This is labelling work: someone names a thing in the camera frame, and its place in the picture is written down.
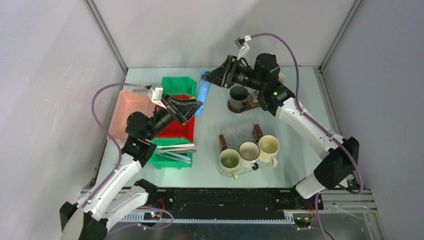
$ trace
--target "metal beam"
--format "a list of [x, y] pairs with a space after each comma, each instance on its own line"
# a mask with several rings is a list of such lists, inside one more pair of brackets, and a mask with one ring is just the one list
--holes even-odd
[[116, 61], [118, 62], [120, 68], [122, 69], [123, 73], [126, 74], [128, 72], [128, 67], [125, 64], [124, 59], [121, 53], [119, 52], [118, 47], [115, 44], [115, 41], [112, 38], [111, 33], [106, 27], [105, 21], [103, 20], [102, 15], [99, 12], [99, 9], [94, 3], [94, 0], [84, 0], [84, 3], [87, 6], [89, 12], [91, 13], [96, 25], [98, 26], [98, 29], [103, 35], [104, 40], [106, 40], [106, 43], [109, 46], [110, 50], [112, 51], [112, 54], [115, 57]]
[[319, 69], [321, 69], [321, 71], [324, 71], [326, 69], [327, 64], [329, 63], [329, 60], [330, 60], [331, 56], [333, 55], [334, 50], [336, 49], [337, 45], [339, 44], [340, 40], [342, 39], [342, 37], [345, 34], [346, 30], [348, 29], [349, 25], [351, 24], [352, 19], [354, 18], [355, 14], [357, 13], [357, 11], [358, 11], [358, 9], [361, 6], [363, 1], [364, 0], [355, 0], [355, 2], [350, 7], [346, 18], [344, 19], [343, 23], [341, 24], [340, 29], [338, 30], [337, 34], [335, 35], [335, 38], [332, 41], [330, 48], [328, 49], [327, 53], [325, 54], [324, 59], [321, 62], [321, 65], [319, 65]]

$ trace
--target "blue plastic object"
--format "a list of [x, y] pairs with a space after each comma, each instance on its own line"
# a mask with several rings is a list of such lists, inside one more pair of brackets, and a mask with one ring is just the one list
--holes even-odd
[[196, 115], [201, 115], [203, 107], [205, 106], [206, 98], [208, 97], [209, 89], [211, 88], [211, 83], [205, 80], [202, 80], [202, 76], [208, 71], [203, 70], [200, 74], [199, 90], [197, 92], [197, 101], [203, 103], [203, 105], [196, 111]]

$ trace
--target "table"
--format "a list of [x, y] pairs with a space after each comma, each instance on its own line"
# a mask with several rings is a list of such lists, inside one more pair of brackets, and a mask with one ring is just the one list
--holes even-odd
[[[202, 70], [214, 67], [179, 68], [130, 68], [126, 83], [149, 85], [161, 83], [162, 77], [189, 76], [199, 82]], [[300, 101], [324, 125], [330, 126], [325, 105], [313, 67], [300, 67]], [[286, 75], [284, 85], [292, 92], [296, 88], [294, 67], [281, 67]], [[157, 169], [151, 164], [134, 175], [125, 187], [135, 181], [145, 179], [159, 187], [183, 188], [290, 188], [309, 175], [320, 163], [320, 158], [312, 147], [285, 122], [263, 111], [260, 107], [240, 114], [227, 108], [230, 90], [211, 86], [204, 105], [203, 113], [195, 116], [194, 144], [197, 152], [193, 154], [191, 168]], [[216, 169], [220, 154], [219, 134], [240, 126], [259, 124], [264, 135], [276, 136], [280, 142], [278, 166], [263, 167], [257, 171], [239, 176], [237, 180], [222, 176]], [[112, 142], [106, 144], [97, 179], [101, 179], [118, 158], [118, 150]]]

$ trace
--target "dark gray mug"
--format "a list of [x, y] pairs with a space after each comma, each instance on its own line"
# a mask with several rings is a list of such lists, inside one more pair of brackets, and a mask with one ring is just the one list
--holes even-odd
[[229, 104], [235, 110], [246, 109], [249, 92], [244, 86], [233, 86], [229, 91]]

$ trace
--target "pink bin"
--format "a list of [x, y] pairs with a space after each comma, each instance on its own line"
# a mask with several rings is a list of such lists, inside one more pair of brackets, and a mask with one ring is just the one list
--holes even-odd
[[113, 112], [109, 133], [123, 146], [128, 134], [125, 132], [127, 118], [134, 112], [141, 112], [147, 117], [153, 115], [155, 104], [152, 103], [147, 92], [134, 92], [133, 89], [123, 89], [119, 92], [118, 101]]

